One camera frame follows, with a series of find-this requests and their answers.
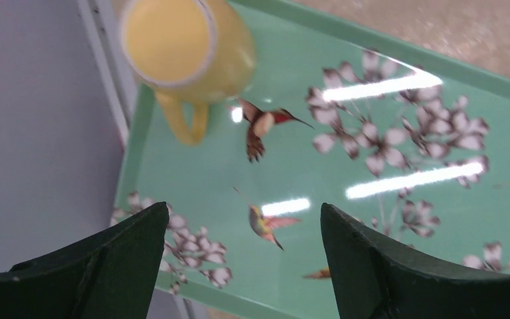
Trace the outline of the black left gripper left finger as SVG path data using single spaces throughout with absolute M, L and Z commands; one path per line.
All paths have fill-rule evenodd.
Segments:
M 145 318 L 169 210 L 152 206 L 0 272 L 0 318 Z

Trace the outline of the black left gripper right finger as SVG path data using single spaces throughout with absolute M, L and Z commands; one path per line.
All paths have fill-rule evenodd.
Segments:
M 510 275 L 410 248 L 336 206 L 321 235 L 341 318 L 510 318 Z

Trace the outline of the yellow mug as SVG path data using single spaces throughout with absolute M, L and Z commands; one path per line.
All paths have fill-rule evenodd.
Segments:
M 128 1 L 120 44 L 187 145 L 202 142 L 209 106 L 244 91 L 257 63 L 252 33 L 228 1 Z

